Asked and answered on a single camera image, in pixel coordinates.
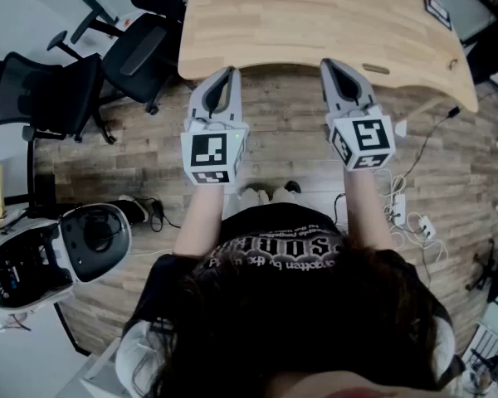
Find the shoe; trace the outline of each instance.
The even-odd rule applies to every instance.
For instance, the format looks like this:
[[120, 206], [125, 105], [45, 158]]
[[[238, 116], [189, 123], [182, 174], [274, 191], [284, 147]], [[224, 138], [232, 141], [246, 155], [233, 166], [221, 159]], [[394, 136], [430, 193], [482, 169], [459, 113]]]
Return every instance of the shoe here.
[[144, 208], [142, 205], [140, 205], [140, 202], [137, 201], [134, 197], [132, 196], [129, 196], [129, 195], [121, 195], [119, 198], [118, 198], [119, 201], [129, 201], [129, 202], [133, 202], [138, 208], [140, 208], [140, 210], [144, 213], [144, 221], [147, 221], [149, 220], [149, 212], [148, 210], [146, 210], [146, 208]]
[[301, 193], [301, 189], [300, 189], [299, 183], [298, 182], [294, 182], [293, 180], [288, 181], [286, 183], [286, 185], [284, 186], [284, 188], [288, 192]]

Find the office chair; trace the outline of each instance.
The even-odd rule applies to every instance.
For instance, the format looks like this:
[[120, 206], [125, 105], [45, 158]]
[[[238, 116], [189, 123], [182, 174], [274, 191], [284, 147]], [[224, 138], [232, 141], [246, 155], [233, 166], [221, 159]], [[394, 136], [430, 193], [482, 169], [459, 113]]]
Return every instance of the office chair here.
[[97, 55], [63, 67], [9, 53], [0, 61], [0, 125], [28, 124], [22, 129], [22, 138], [28, 142], [73, 135], [80, 143], [92, 115], [105, 141], [113, 144], [116, 140], [107, 133], [98, 111], [103, 83], [100, 64]]
[[71, 37], [76, 44], [87, 28], [117, 36], [101, 62], [105, 78], [118, 90], [140, 103], [154, 115], [159, 109], [155, 100], [170, 76], [182, 81], [190, 90], [195, 86], [178, 75], [178, 54], [183, 33], [183, 0], [131, 0], [138, 8], [163, 16], [145, 13], [122, 32], [98, 21], [100, 9], [92, 11]]

